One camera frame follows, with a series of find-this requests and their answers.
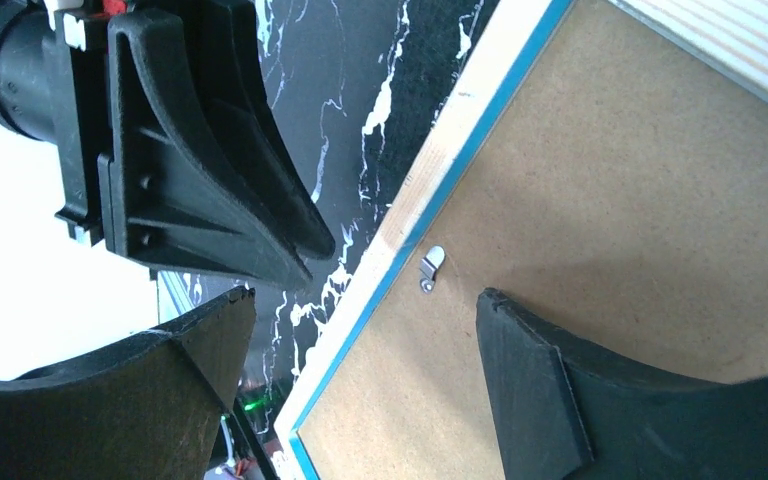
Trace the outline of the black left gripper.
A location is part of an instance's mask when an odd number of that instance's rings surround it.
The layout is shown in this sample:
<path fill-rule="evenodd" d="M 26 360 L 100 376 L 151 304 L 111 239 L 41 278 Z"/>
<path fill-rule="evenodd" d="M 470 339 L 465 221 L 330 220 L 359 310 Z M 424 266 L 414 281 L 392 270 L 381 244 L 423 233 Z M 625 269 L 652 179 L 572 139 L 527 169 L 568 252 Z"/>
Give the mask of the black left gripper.
<path fill-rule="evenodd" d="M 313 203 L 267 101 L 256 10 L 116 15 L 107 69 L 43 2 L 0 1 L 0 125 L 56 146 L 70 237 L 155 270 L 306 286 Z"/>

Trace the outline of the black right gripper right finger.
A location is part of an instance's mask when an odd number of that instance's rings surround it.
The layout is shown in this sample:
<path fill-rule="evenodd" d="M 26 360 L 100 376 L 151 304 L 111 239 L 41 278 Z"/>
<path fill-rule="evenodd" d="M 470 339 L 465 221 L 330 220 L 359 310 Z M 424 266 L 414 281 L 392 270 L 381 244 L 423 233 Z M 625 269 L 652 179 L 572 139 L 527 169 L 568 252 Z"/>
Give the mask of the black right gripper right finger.
<path fill-rule="evenodd" d="M 504 292 L 476 329 L 509 479 L 768 479 L 768 375 L 665 371 L 554 325 Z"/>

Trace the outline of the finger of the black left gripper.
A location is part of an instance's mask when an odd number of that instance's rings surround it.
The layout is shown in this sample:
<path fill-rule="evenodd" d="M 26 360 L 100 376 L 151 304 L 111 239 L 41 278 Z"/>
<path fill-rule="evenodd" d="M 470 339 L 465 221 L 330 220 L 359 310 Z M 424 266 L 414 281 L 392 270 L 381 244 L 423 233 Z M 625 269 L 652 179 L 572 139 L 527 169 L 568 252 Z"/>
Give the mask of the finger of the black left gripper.
<path fill-rule="evenodd" d="M 267 101 L 250 1 L 171 4 L 171 258 L 327 259 Z"/>

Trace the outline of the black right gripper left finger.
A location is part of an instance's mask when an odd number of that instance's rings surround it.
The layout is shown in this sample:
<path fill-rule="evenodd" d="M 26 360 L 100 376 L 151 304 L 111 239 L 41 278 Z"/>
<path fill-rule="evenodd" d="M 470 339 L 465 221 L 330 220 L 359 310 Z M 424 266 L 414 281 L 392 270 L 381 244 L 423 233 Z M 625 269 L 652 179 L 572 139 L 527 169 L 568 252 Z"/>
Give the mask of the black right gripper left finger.
<path fill-rule="evenodd" d="M 0 380 L 0 479 L 200 479 L 221 459 L 256 320 L 236 287 L 97 350 Z"/>

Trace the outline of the metal turn clip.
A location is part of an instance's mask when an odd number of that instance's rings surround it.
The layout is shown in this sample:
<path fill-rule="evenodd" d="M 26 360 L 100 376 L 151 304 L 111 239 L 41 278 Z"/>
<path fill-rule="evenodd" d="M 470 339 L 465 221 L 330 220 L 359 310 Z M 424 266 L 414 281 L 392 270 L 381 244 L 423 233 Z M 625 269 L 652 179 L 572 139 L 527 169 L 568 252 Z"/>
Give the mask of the metal turn clip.
<path fill-rule="evenodd" d="M 419 271 L 419 285 L 423 293 L 429 294 L 436 284 L 436 276 L 446 258 L 446 252 L 440 245 L 432 246 L 422 258 Z"/>

